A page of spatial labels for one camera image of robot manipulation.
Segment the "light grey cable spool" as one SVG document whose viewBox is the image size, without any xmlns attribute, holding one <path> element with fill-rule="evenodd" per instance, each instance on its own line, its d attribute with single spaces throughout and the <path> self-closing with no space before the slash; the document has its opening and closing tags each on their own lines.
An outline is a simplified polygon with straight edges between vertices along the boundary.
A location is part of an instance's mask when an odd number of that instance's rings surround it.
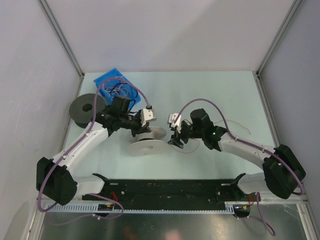
<svg viewBox="0 0 320 240">
<path fill-rule="evenodd" d="M 137 134 L 131 137 L 127 147 L 128 154 L 136 157 L 158 155 L 168 149 L 168 144 L 163 141 L 167 131 L 162 127 L 150 126 L 150 132 Z"/>
</svg>

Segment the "blue plastic bin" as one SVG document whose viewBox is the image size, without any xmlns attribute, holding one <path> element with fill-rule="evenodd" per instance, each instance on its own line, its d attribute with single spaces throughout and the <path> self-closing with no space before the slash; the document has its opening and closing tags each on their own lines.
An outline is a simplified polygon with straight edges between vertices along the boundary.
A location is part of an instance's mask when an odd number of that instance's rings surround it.
<svg viewBox="0 0 320 240">
<path fill-rule="evenodd" d="M 99 93 L 108 103 L 112 103 L 115 96 L 123 96 L 131 99 L 129 108 L 132 108 L 141 101 L 139 92 L 126 82 L 123 82 L 123 80 L 128 82 L 129 80 L 117 68 L 111 69 L 107 73 L 96 78 L 93 82 L 98 88 L 101 83 L 107 79 L 111 80 L 104 83 L 99 89 Z"/>
</svg>

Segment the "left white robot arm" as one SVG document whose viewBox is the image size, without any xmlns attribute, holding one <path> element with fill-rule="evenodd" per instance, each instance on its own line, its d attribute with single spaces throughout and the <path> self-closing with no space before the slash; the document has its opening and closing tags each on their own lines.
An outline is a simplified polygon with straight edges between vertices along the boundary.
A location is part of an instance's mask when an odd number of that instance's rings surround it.
<svg viewBox="0 0 320 240">
<path fill-rule="evenodd" d="M 64 206 L 73 198 L 94 194 L 105 200 L 110 196 L 108 179 L 93 173 L 85 177 L 74 177 L 76 168 L 100 143 L 119 129 L 131 131 L 132 136 L 149 133 L 149 123 L 156 120 L 151 106 L 135 114 L 129 111 L 130 99 L 117 96 L 110 105 L 101 96 L 93 93 L 74 100 L 69 108 L 72 120 L 84 129 L 83 133 L 67 148 L 48 159 L 42 157 L 36 165 L 36 189 L 38 197 L 47 196 Z"/>
</svg>

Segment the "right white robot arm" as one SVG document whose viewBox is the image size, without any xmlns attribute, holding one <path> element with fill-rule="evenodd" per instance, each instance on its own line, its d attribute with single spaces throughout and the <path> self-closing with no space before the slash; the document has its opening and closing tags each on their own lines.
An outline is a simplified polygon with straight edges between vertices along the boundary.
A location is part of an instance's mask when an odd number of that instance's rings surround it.
<svg viewBox="0 0 320 240">
<path fill-rule="evenodd" d="M 214 125 L 202 108 L 192 111 L 190 117 L 191 122 L 187 122 L 177 113 L 169 115 L 173 134 L 168 144 L 182 149 L 190 139 L 201 139 L 209 150 L 235 155 L 262 169 L 260 173 L 242 173 L 233 180 L 230 194 L 235 200 L 242 201 L 257 192 L 271 192 L 281 199 L 295 194 L 306 172 L 288 146 L 272 147 L 231 136 L 226 128 Z"/>
</svg>

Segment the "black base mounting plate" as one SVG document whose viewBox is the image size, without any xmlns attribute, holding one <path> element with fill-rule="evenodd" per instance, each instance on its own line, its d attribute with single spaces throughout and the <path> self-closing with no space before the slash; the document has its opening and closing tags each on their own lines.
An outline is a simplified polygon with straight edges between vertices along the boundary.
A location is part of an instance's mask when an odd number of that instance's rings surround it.
<svg viewBox="0 0 320 240">
<path fill-rule="evenodd" d="M 125 210 L 213 211 L 225 210 L 226 202 L 257 200 L 243 193 L 233 179 L 109 179 L 98 196 L 85 201 L 117 197 Z"/>
</svg>

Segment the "aluminium frame rail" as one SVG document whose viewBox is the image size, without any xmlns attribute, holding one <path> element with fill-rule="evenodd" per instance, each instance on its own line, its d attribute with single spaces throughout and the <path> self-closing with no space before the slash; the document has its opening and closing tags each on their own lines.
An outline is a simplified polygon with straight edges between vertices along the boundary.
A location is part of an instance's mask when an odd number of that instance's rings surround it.
<svg viewBox="0 0 320 240">
<path fill-rule="evenodd" d="M 263 203 L 275 203 L 275 204 L 283 204 L 283 203 L 299 203 L 308 201 L 307 193 L 301 194 L 301 189 L 298 186 L 294 189 L 293 193 L 290 194 L 288 198 L 281 198 L 270 191 L 261 192 L 259 200 Z"/>
</svg>

